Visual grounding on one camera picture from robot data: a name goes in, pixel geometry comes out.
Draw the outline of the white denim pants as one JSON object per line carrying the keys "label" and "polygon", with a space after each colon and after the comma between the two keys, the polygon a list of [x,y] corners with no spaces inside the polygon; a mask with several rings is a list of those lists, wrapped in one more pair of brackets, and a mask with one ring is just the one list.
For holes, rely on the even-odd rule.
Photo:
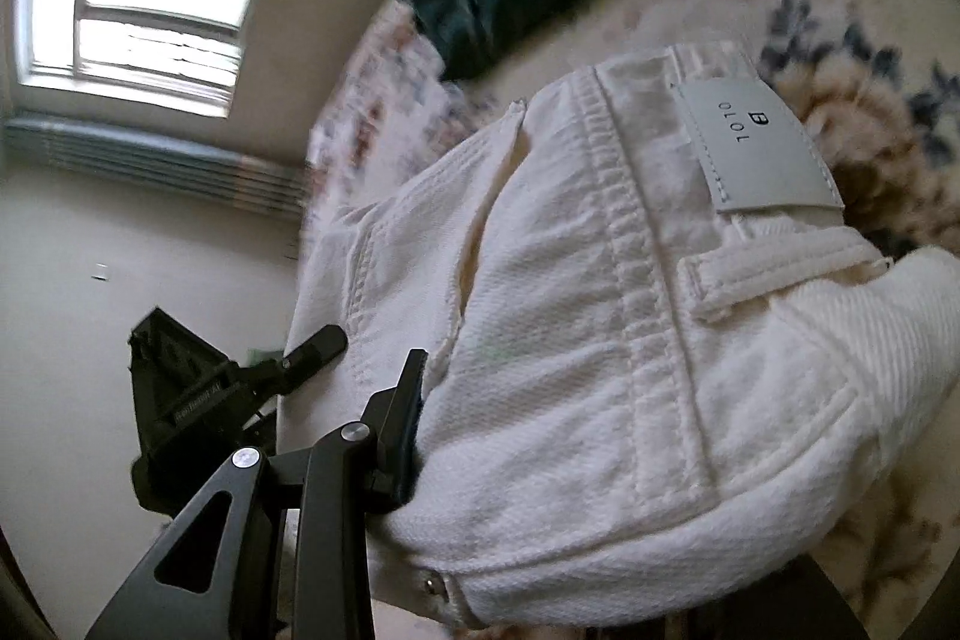
{"label": "white denim pants", "polygon": [[731,42],[625,53],[512,104],[304,260],[293,339],[345,356],[278,442],[428,356],[420,474],[371,587],[455,626],[616,626],[809,551],[958,378],[958,260],[848,226]]}

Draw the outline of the floral brown checked blanket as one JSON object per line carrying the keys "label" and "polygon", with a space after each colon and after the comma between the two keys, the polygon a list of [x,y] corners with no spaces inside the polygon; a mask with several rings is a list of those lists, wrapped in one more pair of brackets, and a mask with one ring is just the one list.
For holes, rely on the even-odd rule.
{"label": "floral brown checked blanket", "polygon": [[[322,227],[381,202],[512,104],[625,53],[731,42],[794,113],[848,226],[898,262],[958,260],[957,0],[587,0],[480,80],[446,83],[384,3],[311,130],[301,269]],[[905,627],[958,541],[958,378],[931,422],[807,554],[877,637]]]}

